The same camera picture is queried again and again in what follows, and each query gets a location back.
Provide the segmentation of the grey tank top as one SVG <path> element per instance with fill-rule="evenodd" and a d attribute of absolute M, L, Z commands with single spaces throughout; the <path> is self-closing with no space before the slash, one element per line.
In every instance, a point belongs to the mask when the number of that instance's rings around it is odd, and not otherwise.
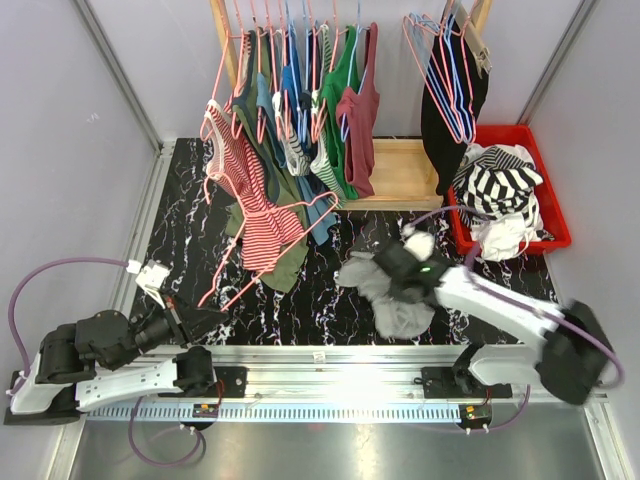
<path fill-rule="evenodd" d="M 424 303 L 407 303 L 391 294 L 391 277 L 369 252 L 353 252 L 338 272 L 336 283 L 356 288 L 371 304 L 375 326 L 384 339 L 409 340 L 423 334 L 435 311 Z"/>

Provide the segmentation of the white plain tank top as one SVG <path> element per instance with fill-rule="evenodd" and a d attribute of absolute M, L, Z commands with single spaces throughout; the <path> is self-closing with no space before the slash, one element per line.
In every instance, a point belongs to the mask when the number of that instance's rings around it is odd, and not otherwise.
<path fill-rule="evenodd" d="M 471 238 L 479 243 L 484 260 L 498 262 L 516 258 L 532 242 L 553 239 L 553 236 L 544 228 L 538 200 L 531 197 L 519 212 L 473 225 Z"/>

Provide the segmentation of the black white wide-striped top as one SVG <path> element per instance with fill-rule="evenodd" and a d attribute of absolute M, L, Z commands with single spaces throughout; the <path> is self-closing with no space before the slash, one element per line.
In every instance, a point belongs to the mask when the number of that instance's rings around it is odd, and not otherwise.
<path fill-rule="evenodd" d="M 521 214 L 525 224 L 531 224 L 536 212 L 534 189 L 542 183 L 542 175 L 530 167 L 475 165 L 455 176 L 453 189 L 457 200 L 487 218 Z"/>

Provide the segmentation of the pink wire hanger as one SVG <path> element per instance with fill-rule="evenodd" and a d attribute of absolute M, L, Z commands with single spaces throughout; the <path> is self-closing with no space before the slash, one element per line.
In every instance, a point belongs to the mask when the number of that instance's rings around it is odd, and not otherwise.
<path fill-rule="evenodd" d="M 452 13 L 437 24 L 426 15 L 410 13 L 403 30 L 436 110 L 455 143 L 475 139 L 473 90 L 464 40 L 455 31 Z"/>
<path fill-rule="evenodd" d="M 445 68 L 445 79 L 449 87 L 449 110 L 453 114 L 450 122 L 457 143 L 469 144 L 475 140 L 476 118 L 473 112 L 473 86 L 466 58 L 463 29 L 455 29 L 458 1 L 450 1 L 446 10 L 440 44 Z"/>
<path fill-rule="evenodd" d="M 256 204 L 254 209 L 247 207 L 233 182 L 233 178 L 222 171 L 212 171 L 207 174 L 203 184 L 207 204 L 211 203 L 211 195 L 208 189 L 210 181 L 219 183 L 221 186 L 227 185 L 231 188 L 233 196 L 237 200 L 237 205 L 243 214 L 243 219 L 212 277 L 210 289 L 202 295 L 197 306 L 204 307 L 207 300 L 216 292 L 218 277 L 222 273 L 223 267 L 228 263 L 230 255 L 240 239 L 248 242 L 246 245 L 248 253 L 243 253 L 243 259 L 249 260 L 248 270 L 255 272 L 251 280 L 220 308 L 220 311 L 227 312 L 253 285 L 261 280 L 265 273 L 272 272 L 278 261 L 300 243 L 312 231 L 315 224 L 303 229 L 295 212 L 298 207 L 308 206 L 308 202 L 299 201 L 276 205 L 266 200 L 261 206 Z M 338 207 L 338 197 L 332 191 L 319 194 L 311 204 L 327 196 L 333 200 L 328 213 L 333 213 Z"/>

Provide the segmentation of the purple black striped tank top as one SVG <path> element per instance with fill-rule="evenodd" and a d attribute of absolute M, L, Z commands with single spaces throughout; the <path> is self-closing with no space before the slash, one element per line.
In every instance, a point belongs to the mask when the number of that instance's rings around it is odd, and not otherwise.
<path fill-rule="evenodd" d="M 497 172 L 523 168 L 536 170 L 529 151 L 520 145 L 498 144 L 483 147 L 479 144 L 471 144 L 463 156 L 458 173 L 468 174 L 475 170 Z"/>

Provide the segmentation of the light blue wire hanger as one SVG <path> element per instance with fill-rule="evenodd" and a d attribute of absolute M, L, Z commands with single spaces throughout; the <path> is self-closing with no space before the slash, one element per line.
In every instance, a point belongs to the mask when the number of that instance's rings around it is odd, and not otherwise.
<path fill-rule="evenodd" d="M 476 124 L 473 113 L 473 89 L 466 60 L 462 31 L 455 31 L 459 5 L 453 3 L 444 26 L 440 29 L 437 45 L 440 48 L 442 69 L 439 73 L 442 116 L 453 140 L 469 144 L 475 139 Z"/>
<path fill-rule="evenodd" d="M 418 45 L 418 47 L 419 52 L 422 55 L 422 65 L 426 68 L 426 86 L 434 101 L 436 109 L 443 119 L 442 109 L 439 104 L 439 100 L 441 99 L 441 92 L 440 87 L 437 85 L 437 82 L 440 80 L 439 73 L 441 72 L 442 64 L 440 58 L 440 48 L 437 43 L 438 37 L 440 35 L 440 29 L 444 26 L 444 24 L 438 24 L 435 21 L 429 19 L 426 15 L 419 16 L 416 13 L 411 13 L 409 15 L 409 19 L 413 21 L 412 35 L 414 40 L 416 42 L 419 42 L 420 40 L 431 41 L 429 51 L 426 51 L 423 45 Z"/>

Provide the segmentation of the maroon tank top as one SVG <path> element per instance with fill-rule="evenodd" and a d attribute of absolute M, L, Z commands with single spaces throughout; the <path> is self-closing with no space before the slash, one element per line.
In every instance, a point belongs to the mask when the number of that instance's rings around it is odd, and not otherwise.
<path fill-rule="evenodd" d="M 375 166 L 373 129 L 380 103 L 375 85 L 378 37 L 379 27 L 372 22 L 365 34 L 362 77 L 357 75 L 357 44 L 348 49 L 346 87 L 336 107 L 345 145 L 344 176 L 347 185 L 355 190 L 356 199 L 371 197 L 375 193 L 370 177 Z"/>

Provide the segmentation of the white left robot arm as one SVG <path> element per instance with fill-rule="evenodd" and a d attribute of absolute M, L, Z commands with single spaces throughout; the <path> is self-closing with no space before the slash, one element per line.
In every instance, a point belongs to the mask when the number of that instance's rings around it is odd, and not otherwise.
<path fill-rule="evenodd" d="M 217 379 L 199 340 L 225 312 L 178 297 L 131 318 L 104 310 L 42 340 L 31 369 L 12 378 L 9 426 L 63 425 L 100 407 L 147 395 L 203 397 Z"/>

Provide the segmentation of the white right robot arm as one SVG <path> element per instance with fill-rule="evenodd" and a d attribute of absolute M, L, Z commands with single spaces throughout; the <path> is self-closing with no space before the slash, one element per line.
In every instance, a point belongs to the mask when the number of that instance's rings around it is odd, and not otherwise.
<path fill-rule="evenodd" d="M 374 261 L 390 277 L 391 292 L 409 304 L 453 309 L 520 341 L 467 348 L 453 366 L 453 385 L 475 397 L 497 384 L 539 385 L 567 404 L 581 406 L 601 387 L 609 364 L 619 363 L 593 310 L 580 301 L 562 307 L 501 287 L 467 265 L 425 257 L 399 242 Z"/>

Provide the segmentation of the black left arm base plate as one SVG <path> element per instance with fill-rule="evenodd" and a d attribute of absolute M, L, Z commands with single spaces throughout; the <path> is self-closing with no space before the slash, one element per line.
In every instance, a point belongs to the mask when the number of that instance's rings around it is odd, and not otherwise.
<path fill-rule="evenodd" d="M 215 366 L 214 385 L 209 389 L 211 397 L 222 393 L 223 398 L 241 399 L 246 395 L 249 370 L 242 366 Z"/>

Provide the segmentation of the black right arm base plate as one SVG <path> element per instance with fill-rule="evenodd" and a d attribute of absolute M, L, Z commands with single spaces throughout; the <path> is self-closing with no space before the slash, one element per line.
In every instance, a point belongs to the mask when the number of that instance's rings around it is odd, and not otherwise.
<path fill-rule="evenodd" d="M 423 367 L 413 379 L 423 389 L 425 399 L 508 399 L 513 397 L 509 384 L 486 386 L 468 370 L 453 367 Z"/>

